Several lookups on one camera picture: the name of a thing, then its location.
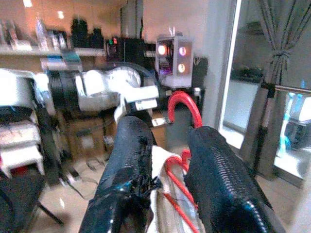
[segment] red umbrella handle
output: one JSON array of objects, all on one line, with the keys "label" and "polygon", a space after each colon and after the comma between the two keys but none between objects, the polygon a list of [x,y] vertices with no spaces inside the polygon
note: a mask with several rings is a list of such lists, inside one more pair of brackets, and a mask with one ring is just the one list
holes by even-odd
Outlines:
[{"label": "red umbrella handle", "polygon": [[175,106],[178,103],[183,103],[190,109],[194,122],[194,127],[195,128],[202,127],[203,125],[202,118],[198,107],[196,106],[193,99],[186,92],[183,91],[175,91],[169,98],[168,102],[169,120],[171,122],[175,122]]}]

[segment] white label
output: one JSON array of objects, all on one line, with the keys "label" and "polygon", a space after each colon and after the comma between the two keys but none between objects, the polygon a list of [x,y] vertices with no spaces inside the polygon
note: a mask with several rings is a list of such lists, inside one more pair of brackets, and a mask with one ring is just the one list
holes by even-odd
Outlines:
[{"label": "white label", "polygon": [[135,102],[135,106],[136,106],[136,109],[140,111],[140,110],[145,110],[145,109],[156,108],[157,103],[156,103],[156,99],[140,100],[140,101]]},{"label": "white label", "polygon": [[81,137],[81,145],[82,145],[82,148],[84,149],[94,148],[94,141],[93,141],[92,136]]}]

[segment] tiled floor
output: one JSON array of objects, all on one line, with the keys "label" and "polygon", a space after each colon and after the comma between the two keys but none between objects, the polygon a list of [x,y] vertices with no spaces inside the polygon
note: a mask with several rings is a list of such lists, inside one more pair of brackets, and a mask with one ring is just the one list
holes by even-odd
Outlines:
[{"label": "tiled floor", "polygon": [[[173,149],[174,152],[180,152],[181,148]],[[99,180],[104,167],[98,167],[97,171],[91,171],[85,162],[79,162],[75,165],[76,170],[82,177],[88,177]],[[257,178],[267,198],[271,202],[276,214],[281,219],[283,226],[288,230],[293,218],[295,201],[299,196],[299,189],[287,183],[286,181],[276,178],[273,181],[267,181],[264,178]],[[74,186],[81,191],[83,195],[91,198],[94,195],[96,185],[78,181]],[[80,228],[88,201],[82,199],[76,192],[69,187],[53,187],[47,189],[42,195],[41,203],[45,205],[55,215],[60,217],[65,226],[60,228],[51,218],[38,210],[38,216],[33,222],[30,230],[31,233],[77,233]]]}]

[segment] gray curtain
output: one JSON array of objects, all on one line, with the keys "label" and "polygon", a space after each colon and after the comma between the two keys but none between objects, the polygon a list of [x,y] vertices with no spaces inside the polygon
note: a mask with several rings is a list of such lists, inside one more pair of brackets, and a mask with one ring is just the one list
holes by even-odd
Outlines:
[{"label": "gray curtain", "polygon": [[[282,85],[292,48],[298,42],[311,17],[311,0],[258,0],[261,26],[268,40],[272,57],[264,72],[267,83]],[[249,167],[254,164],[258,147],[258,131],[262,124],[268,90],[259,88],[251,110],[240,156]],[[259,172],[272,176],[274,158],[279,144],[286,93],[276,92],[272,100],[267,135],[260,155]]]}]

